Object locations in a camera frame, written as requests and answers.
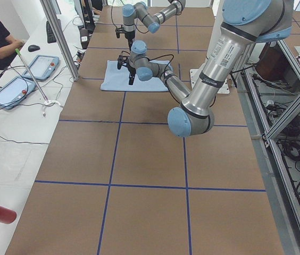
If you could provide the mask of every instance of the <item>folded cloth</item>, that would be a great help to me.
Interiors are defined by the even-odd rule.
[[[154,63],[168,64],[169,61],[156,61]],[[162,92],[168,91],[166,86],[159,78],[151,78],[148,81],[140,81],[136,75],[133,85],[129,85],[129,71],[122,66],[117,69],[117,61],[107,61],[105,79],[101,85],[101,90],[110,91],[137,91],[137,92]]]

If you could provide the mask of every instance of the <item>black keyboard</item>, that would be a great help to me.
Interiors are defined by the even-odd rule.
[[[46,34],[47,34],[47,43],[48,44],[56,42],[55,35],[52,31],[51,25],[49,24],[48,20],[46,21]]]

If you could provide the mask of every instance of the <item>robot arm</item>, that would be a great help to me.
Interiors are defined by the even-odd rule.
[[[144,42],[131,48],[129,64],[140,79],[159,77],[180,103],[168,114],[169,128],[179,137],[212,128],[209,106],[247,45],[284,39],[291,32],[293,0],[225,0],[222,10],[221,37],[192,91],[168,66],[148,61]]]
[[[126,4],[123,6],[123,26],[116,28],[116,35],[125,34],[131,50],[132,43],[135,38],[135,19],[139,19],[151,33],[156,33],[160,28],[160,24],[169,18],[180,15],[186,6],[186,0],[168,0],[170,5],[160,12],[150,15],[144,2],[135,5]]]

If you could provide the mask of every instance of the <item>metal post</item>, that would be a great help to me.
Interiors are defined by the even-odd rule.
[[[69,46],[67,45],[63,31],[61,30],[60,24],[58,23],[54,7],[51,4],[51,2],[48,0],[40,0],[40,2],[41,2],[41,5],[43,6],[43,9],[44,9],[45,15],[49,21],[49,24],[51,25],[51,28],[54,32],[54,35],[55,35],[56,41],[59,45],[60,51],[61,51],[62,55],[64,56],[67,67],[69,68],[69,70],[71,72],[73,80],[77,81],[79,78],[78,69],[74,64]]]

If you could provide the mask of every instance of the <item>white desk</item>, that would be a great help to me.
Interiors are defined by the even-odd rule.
[[[73,17],[59,16],[62,21],[62,28],[68,40],[71,55],[77,52],[76,47],[81,48],[79,31],[76,25],[72,24]],[[54,55],[60,58],[58,68],[53,72],[51,80],[66,66],[63,56],[57,43],[47,44],[46,20],[40,23],[36,31],[31,35],[25,46],[21,49],[21,54],[27,63],[30,63],[38,54]],[[40,50],[28,52],[27,48],[31,44],[40,46]],[[12,66],[22,65],[19,57],[16,57]],[[14,70],[4,73],[0,79],[0,86],[4,86],[8,81],[18,74]],[[64,105],[72,86],[72,79],[67,68],[56,78],[56,81],[63,84],[58,101]],[[61,85],[50,82],[43,90],[49,99],[55,99]],[[21,104],[31,105],[44,103],[44,99],[39,91],[30,94]],[[44,107],[42,105],[17,106],[12,110],[0,110],[0,135],[9,140],[30,141],[49,143],[59,119],[62,108],[59,105],[46,108],[46,116],[43,117]],[[9,225],[0,223],[0,255],[3,255],[10,243],[16,225],[22,213],[30,189],[38,173],[41,162],[44,158],[47,145],[38,144],[17,144],[6,142],[0,138],[0,205],[13,209],[17,213],[17,219]]]

